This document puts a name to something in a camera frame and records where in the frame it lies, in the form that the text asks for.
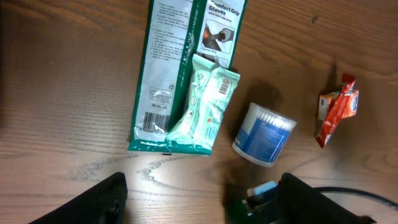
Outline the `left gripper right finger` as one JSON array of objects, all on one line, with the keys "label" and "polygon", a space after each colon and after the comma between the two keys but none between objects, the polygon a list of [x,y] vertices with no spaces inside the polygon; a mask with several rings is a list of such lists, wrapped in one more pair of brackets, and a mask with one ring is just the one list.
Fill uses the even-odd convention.
[{"label": "left gripper right finger", "polygon": [[276,194],[283,223],[372,224],[369,216],[358,216],[338,205],[294,175],[284,173]]}]

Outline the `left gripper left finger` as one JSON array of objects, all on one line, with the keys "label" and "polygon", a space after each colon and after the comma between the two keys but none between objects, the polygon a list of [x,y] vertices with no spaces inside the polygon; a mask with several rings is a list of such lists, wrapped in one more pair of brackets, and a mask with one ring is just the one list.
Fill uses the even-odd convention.
[{"label": "left gripper left finger", "polygon": [[116,172],[34,224],[117,224],[124,220],[127,200],[125,174]]}]

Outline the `white cylindrical container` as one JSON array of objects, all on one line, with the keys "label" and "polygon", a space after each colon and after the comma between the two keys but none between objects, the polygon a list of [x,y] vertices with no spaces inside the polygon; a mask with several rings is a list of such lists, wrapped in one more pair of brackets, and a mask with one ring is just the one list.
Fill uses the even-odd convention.
[{"label": "white cylindrical container", "polygon": [[296,124],[282,114],[251,103],[232,148],[257,165],[272,167]]}]

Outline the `orange Kleenex tissue pack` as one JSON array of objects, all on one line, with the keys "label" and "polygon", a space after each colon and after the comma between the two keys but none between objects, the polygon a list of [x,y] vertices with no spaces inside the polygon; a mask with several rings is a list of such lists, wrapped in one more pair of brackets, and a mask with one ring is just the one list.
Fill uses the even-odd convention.
[{"label": "orange Kleenex tissue pack", "polygon": [[[327,116],[327,112],[330,111],[332,104],[336,101],[338,95],[340,93],[338,91],[333,93],[328,93],[325,95],[320,95],[318,102],[318,119],[324,120]],[[359,100],[359,91],[353,90],[349,96],[349,100],[344,109],[342,118],[349,118],[355,116],[358,109],[358,100]]]}]

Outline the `red snack sachet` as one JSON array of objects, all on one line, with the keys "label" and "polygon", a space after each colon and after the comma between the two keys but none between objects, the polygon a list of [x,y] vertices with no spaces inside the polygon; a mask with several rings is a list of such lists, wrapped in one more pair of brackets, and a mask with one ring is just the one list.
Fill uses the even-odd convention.
[{"label": "red snack sachet", "polygon": [[336,101],[332,104],[326,118],[322,121],[320,130],[317,132],[315,139],[321,148],[324,148],[331,135],[337,128],[340,121],[343,119],[342,115],[349,100],[349,96],[354,90],[355,77],[353,75],[344,73],[341,79],[341,90]]}]

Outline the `mint green wipes pack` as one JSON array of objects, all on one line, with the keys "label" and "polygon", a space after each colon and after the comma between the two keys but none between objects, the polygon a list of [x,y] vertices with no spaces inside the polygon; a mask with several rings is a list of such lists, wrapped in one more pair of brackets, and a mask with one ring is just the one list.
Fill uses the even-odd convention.
[{"label": "mint green wipes pack", "polygon": [[240,75],[197,54],[192,65],[185,111],[166,140],[184,153],[211,154]]}]

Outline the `green 3M gloves package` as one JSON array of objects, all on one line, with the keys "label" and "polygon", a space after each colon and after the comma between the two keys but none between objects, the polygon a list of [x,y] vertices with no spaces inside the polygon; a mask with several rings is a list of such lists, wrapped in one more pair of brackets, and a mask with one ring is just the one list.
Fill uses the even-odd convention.
[{"label": "green 3M gloves package", "polygon": [[150,2],[129,150],[189,154],[171,148],[166,137],[187,105],[192,58],[233,72],[246,6],[246,0]]}]

